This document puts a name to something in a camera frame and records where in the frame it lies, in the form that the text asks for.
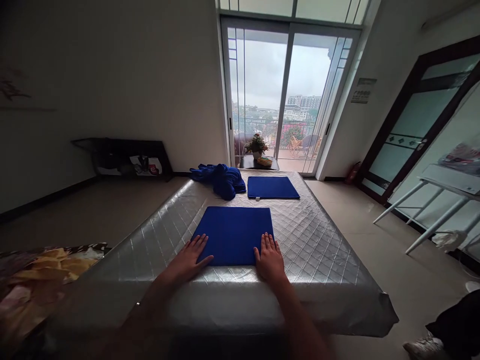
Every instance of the sky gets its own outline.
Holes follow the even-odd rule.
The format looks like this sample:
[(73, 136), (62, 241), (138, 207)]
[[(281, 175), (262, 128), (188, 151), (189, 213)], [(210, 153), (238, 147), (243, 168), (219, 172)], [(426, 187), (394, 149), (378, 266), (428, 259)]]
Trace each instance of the sky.
[[(242, 46), (238, 46), (237, 64), (230, 60), (232, 101), (259, 108), (278, 109), (282, 94), (287, 45), (282, 43), (245, 40), (245, 62)], [(287, 99), (293, 95), (321, 96), (329, 73), (328, 49), (293, 45)]]

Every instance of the blue towel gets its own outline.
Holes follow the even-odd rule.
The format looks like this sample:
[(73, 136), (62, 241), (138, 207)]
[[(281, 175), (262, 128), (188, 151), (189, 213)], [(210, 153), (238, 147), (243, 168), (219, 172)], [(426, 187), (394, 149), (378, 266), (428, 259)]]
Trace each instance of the blue towel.
[(286, 176), (250, 176), (248, 197), (261, 199), (298, 199), (299, 193)]
[(192, 237), (208, 236), (197, 262), (213, 255), (210, 266), (255, 265), (254, 247), (261, 251), (265, 232), (274, 234), (268, 207), (209, 206)]
[(245, 181), (240, 170), (225, 164), (198, 165), (198, 169), (191, 168), (190, 178), (213, 185), (213, 192), (223, 200), (232, 200), (236, 194), (247, 191)]

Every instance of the balcony floor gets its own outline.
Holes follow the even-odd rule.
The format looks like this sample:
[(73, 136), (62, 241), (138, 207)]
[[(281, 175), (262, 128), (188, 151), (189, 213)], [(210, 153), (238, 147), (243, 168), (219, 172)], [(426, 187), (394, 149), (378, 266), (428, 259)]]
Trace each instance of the balcony floor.
[[(265, 155), (272, 157), (274, 152), (273, 150), (269, 150)], [(302, 156), (304, 154), (301, 151), (298, 155), (298, 158), (292, 158), (289, 150), (280, 149), (278, 152), (278, 166), (280, 167), (280, 170), (299, 173), (313, 172), (317, 155), (312, 157), (311, 154), (308, 154), (308, 159), (306, 159), (305, 156)]]

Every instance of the person's leg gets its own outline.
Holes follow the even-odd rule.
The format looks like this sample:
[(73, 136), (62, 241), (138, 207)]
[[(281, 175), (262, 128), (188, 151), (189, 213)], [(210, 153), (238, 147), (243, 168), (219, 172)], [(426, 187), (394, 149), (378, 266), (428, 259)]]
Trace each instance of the person's leg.
[(430, 336), (403, 348), (419, 360), (469, 360), (480, 353), (480, 290), (466, 295), (426, 326)]
[(426, 326), (443, 342), (453, 358), (470, 359), (480, 353), (480, 290), (466, 295)]

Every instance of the white wall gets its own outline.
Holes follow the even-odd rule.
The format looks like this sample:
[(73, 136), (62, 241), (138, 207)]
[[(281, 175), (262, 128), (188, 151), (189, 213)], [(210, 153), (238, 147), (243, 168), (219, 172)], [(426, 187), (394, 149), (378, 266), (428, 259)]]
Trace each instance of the white wall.
[[(442, 23), (440, 26), (428, 30), (422, 34), (418, 42), (418, 51), (427, 53), (443, 46), (480, 35), (480, 23), (477, 21), (479, 17), (480, 4)], [(411, 170), (410, 174), (390, 197), (390, 203), (398, 200), (415, 186), (418, 183), (417, 176), (419, 176), (429, 164), (436, 163), (441, 156), (448, 153), (461, 141), (468, 140), (475, 134), (480, 133), (480, 86), (474, 87), (471, 94), (463, 99), (463, 105), (460, 106), (457, 113), (443, 128), (442, 132), (432, 142), (431, 146)], [(407, 207), (421, 206), (432, 196), (435, 190), (436, 188), (431, 185), (425, 186), (415, 194), (415, 197), (408, 199), (403, 205)], [(428, 228), (449, 209), (458, 198), (458, 195), (449, 192), (442, 193), (442, 195), (418, 217), (417, 221)], [(403, 209), (402, 211), (412, 215), (415, 210)], [(443, 230), (462, 230), (477, 212), (480, 212), (480, 204), (478, 202), (470, 202), (441, 228)], [(480, 234), (479, 225), (470, 232), (467, 241), (463, 245), (478, 234)], [(480, 260), (480, 246), (476, 245), (469, 251)]]
[(323, 155), (320, 179), (344, 177), (352, 164), (363, 160), (417, 57), (455, 42), (459, 37), (448, 34), (443, 44), (432, 44), (429, 50), (425, 50), (425, 45), (419, 47), (422, 24), (455, 4), (458, 0), (441, 3), (436, 0), (381, 1), (353, 80), (356, 84), (360, 77), (374, 78), (377, 83), (368, 104), (351, 103), (355, 85), (350, 90), (331, 146)]
[(94, 175), (72, 139), (162, 140), (177, 172), (228, 162), (213, 0), (9, 3), (1, 57), (57, 111), (0, 110), (0, 213)]
[[(411, 188), (418, 184), (418, 176), (432, 163), (436, 163), (440, 157), (447, 154), (458, 143), (468, 140), (475, 134), (480, 133), (480, 87), (477, 87), (465, 101), (458, 113), (450, 120), (443, 131), (438, 135), (428, 150), (423, 154), (420, 161), (415, 165), (410, 174), (405, 178), (395, 193), (390, 197), (389, 202), (395, 202)], [(406, 200), (402, 206), (420, 207), (425, 204), (438, 188), (427, 185), (415, 193), (415, 196)], [(438, 218), (445, 213), (458, 199), (459, 195), (444, 191), (422, 214), (416, 219), (424, 227), (430, 227)], [(416, 210), (402, 209), (402, 212), (413, 215)], [(480, 203), (469, 202), (455, 216), (447, 221), (441, 229), (463, 230), (467, 227), (473, 215), (480, 212)], [(469, 239), (480, 234), (480, 225), (477, 225), (471, 232)], [(480, 260), (480, 246), (472, 248), (476, 251)]]

